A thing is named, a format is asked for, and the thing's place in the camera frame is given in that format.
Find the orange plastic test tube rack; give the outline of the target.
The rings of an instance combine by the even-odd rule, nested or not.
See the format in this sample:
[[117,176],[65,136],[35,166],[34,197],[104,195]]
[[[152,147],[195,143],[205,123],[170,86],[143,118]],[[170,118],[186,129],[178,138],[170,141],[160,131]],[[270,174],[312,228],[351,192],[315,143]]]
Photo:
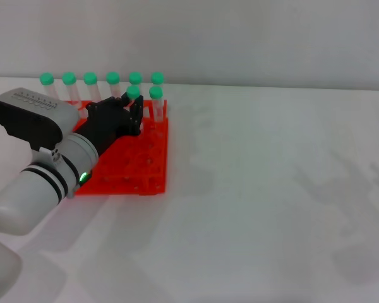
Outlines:
[[141,134],[115,141],[99,157],[91,178],[77,190],[77,196],[152,196],[165,192],[169,139],[167,101],[164,101],[161,122],[153,120],[150,99],[144,101],[144,112]]

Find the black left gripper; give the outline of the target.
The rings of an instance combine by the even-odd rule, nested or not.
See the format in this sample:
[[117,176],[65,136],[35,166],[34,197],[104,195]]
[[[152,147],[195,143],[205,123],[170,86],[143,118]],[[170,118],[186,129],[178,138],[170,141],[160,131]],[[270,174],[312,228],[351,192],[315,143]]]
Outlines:
[[75,133],[89,140],[98,155],[102,155],[120,137],[139,136],[143,118],[143,96],[140,95],[129,109],[125,109],[129,104],[130,99],[126,92],[120,98],[109,97],[97,103],[88,103],[88,118]]

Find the white labelled green capped tube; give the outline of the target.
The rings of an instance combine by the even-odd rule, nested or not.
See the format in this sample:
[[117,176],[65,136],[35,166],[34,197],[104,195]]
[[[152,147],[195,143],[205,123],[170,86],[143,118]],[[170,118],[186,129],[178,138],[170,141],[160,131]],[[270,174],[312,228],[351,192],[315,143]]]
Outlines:
[[130,107],[131,105],[133,105],[135,100],[141,95],[141,91],[137,85],[130,85],[126,89],[126,94],[129,98],[128,107]]

